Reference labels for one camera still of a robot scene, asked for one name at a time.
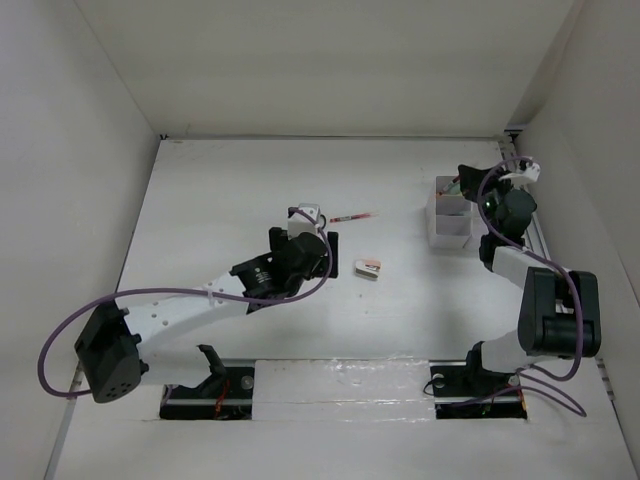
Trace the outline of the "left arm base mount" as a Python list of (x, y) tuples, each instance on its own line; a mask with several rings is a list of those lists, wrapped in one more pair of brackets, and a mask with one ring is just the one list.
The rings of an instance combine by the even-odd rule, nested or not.
[(198, 349), (209, 373), (195, 387), (166, 385), (159, 407), (162, 420), (243, 421), (252, 419), (255, 360), (225, 363), (211, 345)]

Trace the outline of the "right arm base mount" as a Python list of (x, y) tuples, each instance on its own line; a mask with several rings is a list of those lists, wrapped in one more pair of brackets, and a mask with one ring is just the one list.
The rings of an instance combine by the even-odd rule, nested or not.
[(478, 351), (464, 360), (430, 360), (423, 393), (434, 399), (437, 420), (526, 420), (528, 414), (513, 373), (483, 369)]

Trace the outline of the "green pen refill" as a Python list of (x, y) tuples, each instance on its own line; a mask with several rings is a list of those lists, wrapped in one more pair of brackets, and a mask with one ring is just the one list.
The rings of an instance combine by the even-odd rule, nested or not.
[(460, 195), (461, 194), (461, 188), (460, 185), (458, 183), (456, 184), (451, 184), (448, 185), (443, 191), (442, 191), (443, 195)]

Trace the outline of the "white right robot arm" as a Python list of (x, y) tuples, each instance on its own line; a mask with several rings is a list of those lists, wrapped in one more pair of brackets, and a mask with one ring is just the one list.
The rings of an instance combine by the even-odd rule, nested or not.
[(481, 262), (522, 292), (516, 329), (477, 343), (467, 354), (462, 381), (476, 394), (494, 387), (499, 375), (523, 370), (568, 381), (601, 346), (597, 277), (564, 268), (525, 245), (537, 203), (524, 187), (539, 174), (529, 157), (519, 158), (513, 170), (504, 162), (489, 169), (458, 167), (461, 193), (488, 229), (480, 240)]

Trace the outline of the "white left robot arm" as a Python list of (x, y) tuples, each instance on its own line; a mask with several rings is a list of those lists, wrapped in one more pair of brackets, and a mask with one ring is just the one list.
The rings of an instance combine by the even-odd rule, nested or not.
[(114, 402), (141, 384), (219, 395), (228, 373), (211, 341), (196, 339), (187, 360), (168, 358), (162, 347), (216, 321), (293, 303), (304, 282), (338, 275), (338, 233), (311, 230), (289, 238), (273, 227), (269, 237), (270, 252), (233, 266), (191, 294), (127, 308), (100, 301), (75, 343), (93, 400)]

